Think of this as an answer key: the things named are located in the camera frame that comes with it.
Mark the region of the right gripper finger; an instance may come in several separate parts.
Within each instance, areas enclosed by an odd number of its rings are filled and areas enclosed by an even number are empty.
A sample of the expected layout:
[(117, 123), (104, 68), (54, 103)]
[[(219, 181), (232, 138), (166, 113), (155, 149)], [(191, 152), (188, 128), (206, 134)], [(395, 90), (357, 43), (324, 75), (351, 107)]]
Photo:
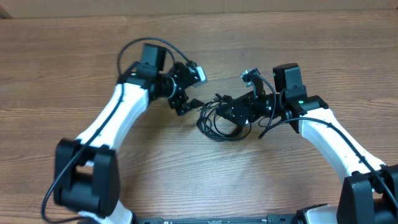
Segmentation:
[(257, 115), (248, 110), (223, 111), (222, 117), (238, 126), (244, 126), (245, 124), (253, 123), (257, 120)]
[(232, 98), (229, 95), (224, 95), (221, 98), (222, 104), (217, 107), (216, 114), (222, 117), (223, 111), (243, 111), (248, 110), (253, 113), (252, 109), (253, 95), (243, 95), (238, 98)]

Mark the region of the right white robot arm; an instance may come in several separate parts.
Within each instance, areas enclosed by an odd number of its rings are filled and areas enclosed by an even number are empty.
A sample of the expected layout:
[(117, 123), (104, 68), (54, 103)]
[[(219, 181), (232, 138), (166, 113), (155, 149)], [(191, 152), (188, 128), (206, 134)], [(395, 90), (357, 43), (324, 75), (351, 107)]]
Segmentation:
[(274, 67), (274, 84), (267, 95), (258, 69), (246, 70), (241, 78), (253, 90), (228, 99), (216, 114), (243, 126), (259, 118), (270, 131), (288, 123), (327, 160), (343, 184), (339, 204), (313, 205), (294, 215), (268, 215), (267, 223), (397, 223), (397, 166), (388, 166), (362, 147), (337, 121), (319, 96), (308, 96), (300, 67), (288, 63)]

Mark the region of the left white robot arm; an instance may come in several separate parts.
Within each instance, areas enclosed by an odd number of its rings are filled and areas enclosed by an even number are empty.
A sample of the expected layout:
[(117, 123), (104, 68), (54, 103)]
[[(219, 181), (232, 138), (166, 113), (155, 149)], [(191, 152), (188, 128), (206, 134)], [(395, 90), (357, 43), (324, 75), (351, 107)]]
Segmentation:
[(165, 98), (179, 116), (202, 105), (185, 89), (207, 81), (192, 60), (172, 62), (163, 72), (166, 47), (144, 44), (141, 59), (119, 70), (114, 93), (93, 123), (74, 140), (62, 139), (55, 152), (55, 177), (42, 204), (52, 195), (57, 205), (77, 212), (79, 223), (135, 223), (120, 200), (117, 153), (135, 120), (150, 103)]

